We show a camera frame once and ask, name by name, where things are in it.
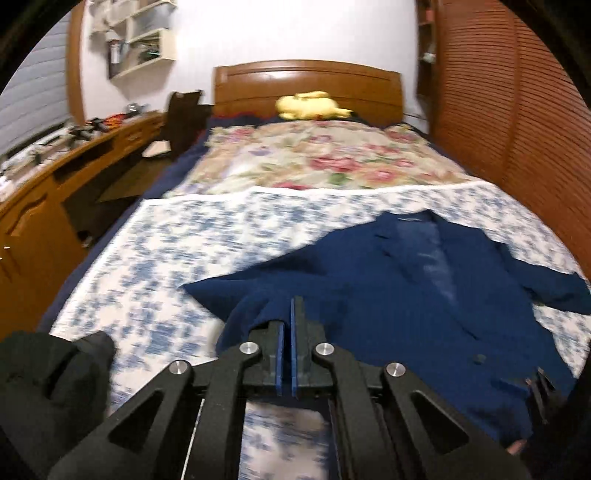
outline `yellow plush toy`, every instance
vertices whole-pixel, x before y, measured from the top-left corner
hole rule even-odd
[[[352,112],[346,108],[339,108],[326,92],[296,93],[281,97],[275,106],[283,120],[347,118]]]

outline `wooden headboard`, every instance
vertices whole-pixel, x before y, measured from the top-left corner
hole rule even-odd
[[[273,60],[215,68],[214,115],[277,114],[284,95],[323,90],[341,108],[385,126],[402,121],[400,74],[364,65],[324,60]]]

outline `jacket button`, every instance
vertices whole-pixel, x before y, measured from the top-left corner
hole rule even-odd
[[[486,361],[486,355],[479,353],[478,355],[474,355],[473,360],[476,365],[482,365]]]

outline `black cloth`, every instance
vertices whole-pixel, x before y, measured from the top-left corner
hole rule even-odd
[[[44,479],[103,421],[115,344],[16,332],[0,343],[0,477]]]

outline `jacket sleeve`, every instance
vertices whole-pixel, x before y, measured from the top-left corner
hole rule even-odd
[[[577,273],[561,273],[513,258],[509,247],[494,242],[507,271],[537,301],[565,312],[591,314],[591,294]]]

